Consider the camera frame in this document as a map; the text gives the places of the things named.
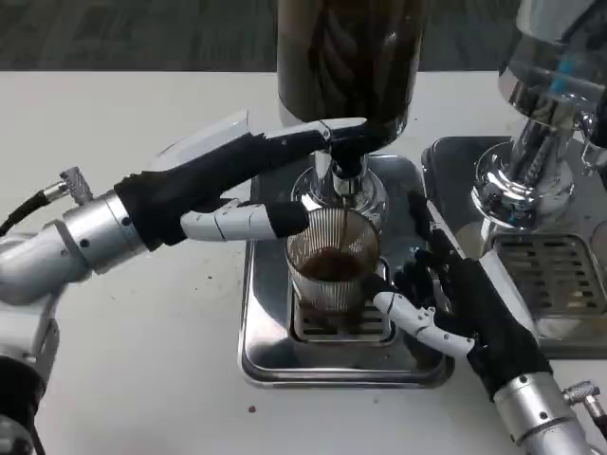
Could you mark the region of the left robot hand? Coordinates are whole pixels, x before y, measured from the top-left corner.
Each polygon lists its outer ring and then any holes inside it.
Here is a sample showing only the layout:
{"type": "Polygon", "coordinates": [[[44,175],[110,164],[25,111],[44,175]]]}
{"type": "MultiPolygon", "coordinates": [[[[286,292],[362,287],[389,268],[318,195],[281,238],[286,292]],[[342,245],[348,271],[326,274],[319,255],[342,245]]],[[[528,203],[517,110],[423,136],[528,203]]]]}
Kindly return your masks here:
{"type": "Polygon", "coordinates": [[[179,218],[225,191],[314,152],[327,151],[334,159],[361,156],[369,137],[366,118],[316,120],[274,134],[246,132],[171,169],[126,176],[114,191],[139,239],[154,251],[185,240],[179,218]]]}

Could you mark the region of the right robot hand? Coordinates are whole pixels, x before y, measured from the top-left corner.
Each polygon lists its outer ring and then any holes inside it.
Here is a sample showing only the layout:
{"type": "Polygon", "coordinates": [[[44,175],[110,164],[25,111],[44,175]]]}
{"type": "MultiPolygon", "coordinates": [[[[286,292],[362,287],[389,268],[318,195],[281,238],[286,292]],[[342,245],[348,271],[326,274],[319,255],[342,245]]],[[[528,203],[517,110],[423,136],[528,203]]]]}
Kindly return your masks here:
{"type": "Polygon", "coordinates": [[[466,359],[489,396],[519,376],[552,373],[529,324],[512,314],[481,261],[461,250],[435,205],[417,191],[408,203],[427,246],[392,282],[366,276],[363,296],[420,343],[466,359]]]}

